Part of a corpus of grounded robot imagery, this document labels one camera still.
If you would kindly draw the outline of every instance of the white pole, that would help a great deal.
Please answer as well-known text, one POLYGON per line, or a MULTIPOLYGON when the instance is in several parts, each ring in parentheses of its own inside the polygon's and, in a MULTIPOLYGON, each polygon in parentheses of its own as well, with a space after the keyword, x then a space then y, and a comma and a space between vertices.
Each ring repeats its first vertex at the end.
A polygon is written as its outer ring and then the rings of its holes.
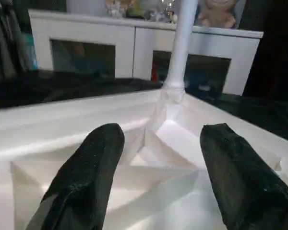
POLYGON ((198 0, 182 0, 176 27, 174 46, 165 87, 184 90, 189 40, 193 29, 198 0))

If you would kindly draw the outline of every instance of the glass object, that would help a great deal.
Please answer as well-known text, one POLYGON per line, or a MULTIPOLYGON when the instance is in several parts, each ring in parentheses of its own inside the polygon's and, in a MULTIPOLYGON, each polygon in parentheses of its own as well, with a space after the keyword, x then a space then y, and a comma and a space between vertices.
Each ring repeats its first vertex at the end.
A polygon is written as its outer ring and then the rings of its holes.
POLYGON ((53 68, 58 71, 114 78, 115 46, 52 40, 53 68))
MULTIPOLYGON (((171 53, 154 51, 152 79, 164 81, 168 74, 171 53)), ((185 71, 185 86, 197 92, 221 93, 230 59, 189 54, 185 71)))

